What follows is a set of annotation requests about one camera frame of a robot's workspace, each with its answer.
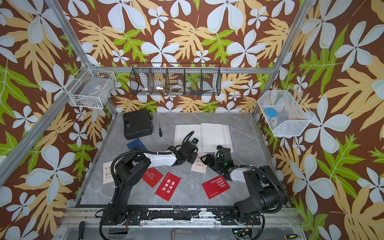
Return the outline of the pink card red text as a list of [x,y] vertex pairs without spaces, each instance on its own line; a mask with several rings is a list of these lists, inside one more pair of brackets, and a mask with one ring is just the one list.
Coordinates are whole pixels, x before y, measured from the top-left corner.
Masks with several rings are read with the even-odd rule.
[[198,153],[198,156],[195,162],[192,164],[191,171],[205,174],[207,171],[207,166],[203,163],[202,157],[204,157],[206,153]]

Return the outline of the white photo album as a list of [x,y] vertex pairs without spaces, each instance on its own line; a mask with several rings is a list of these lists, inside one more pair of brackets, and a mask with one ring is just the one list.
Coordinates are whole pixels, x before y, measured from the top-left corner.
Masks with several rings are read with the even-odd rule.
[[191,139],[198,139],[199,153],[213,153],[217,146],[229,148],[234,152],[228,125],[202,123],[199,125],[176,125],[174,145],[181,145],[183,139],[194,131]]

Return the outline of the red card white characters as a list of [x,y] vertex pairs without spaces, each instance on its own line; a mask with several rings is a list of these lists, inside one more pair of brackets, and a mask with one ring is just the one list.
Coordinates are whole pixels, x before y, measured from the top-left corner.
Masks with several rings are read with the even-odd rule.
[[161,182],[160,186],[156,190],[155,194],[166,200],[169,201],[174,194],[178,184],[180,183],[181,178],[171,174],[167,173],[164,177],[163,181]]

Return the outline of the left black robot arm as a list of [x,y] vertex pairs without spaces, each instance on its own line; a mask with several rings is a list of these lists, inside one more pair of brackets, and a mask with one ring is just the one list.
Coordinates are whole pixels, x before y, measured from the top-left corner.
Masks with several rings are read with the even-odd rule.
[[199,140],[184,139],[181,145],[170,146],[165,152],[134,150],[118,155],[111,163],[114,180],[114,195],[104,210],[100,225],[126,223],[128,200],[132,188],[154,167],[179,166],[184,162],[194,163],[198,155]]

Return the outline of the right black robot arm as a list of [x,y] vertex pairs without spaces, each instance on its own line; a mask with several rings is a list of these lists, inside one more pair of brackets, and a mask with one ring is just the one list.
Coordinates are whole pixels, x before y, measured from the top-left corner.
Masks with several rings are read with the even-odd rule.
[[215,155],[206,154],[200,160],[224,180],[247,185],[249,197],[236,202],[229,215],[220,217],[221,222],[230,218],[243,224],[265,213],[277,213],[288,203],[287,192],[268,165],[234,165],[230,149],[222,146],[217,147]]

